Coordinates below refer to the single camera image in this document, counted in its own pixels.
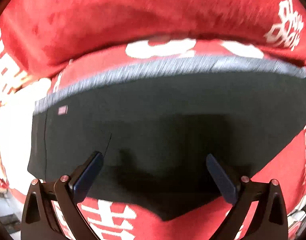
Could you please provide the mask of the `black pants grey patterned stripe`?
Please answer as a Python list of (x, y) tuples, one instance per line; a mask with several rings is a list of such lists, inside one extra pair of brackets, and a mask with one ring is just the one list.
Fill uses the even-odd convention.
[(36, 103), (28, 171), (54, 181), (101, 152), (89, 197), (171, 220), (220, 195), (208, 155), (253, 176), (305, 125), (305, 68), (238, 56), (134, 63)]

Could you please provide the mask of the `white pillow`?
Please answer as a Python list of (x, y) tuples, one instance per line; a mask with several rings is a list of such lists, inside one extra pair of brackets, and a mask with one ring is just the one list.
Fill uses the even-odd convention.
[(35, 102), (51, 87), (48, 78), (40, 79), (12, 94), (0, 107), (0, 186), (27, 194), (35, 178), (27, 171), (32, 143)]

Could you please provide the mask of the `red folded quilt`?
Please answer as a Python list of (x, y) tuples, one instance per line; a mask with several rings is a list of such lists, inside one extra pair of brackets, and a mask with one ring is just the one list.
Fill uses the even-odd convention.
[(299, 0), (0, 0), (7, 51), (38, 76), (70, 59), (154, 36), (251, 43), (306, 65)]

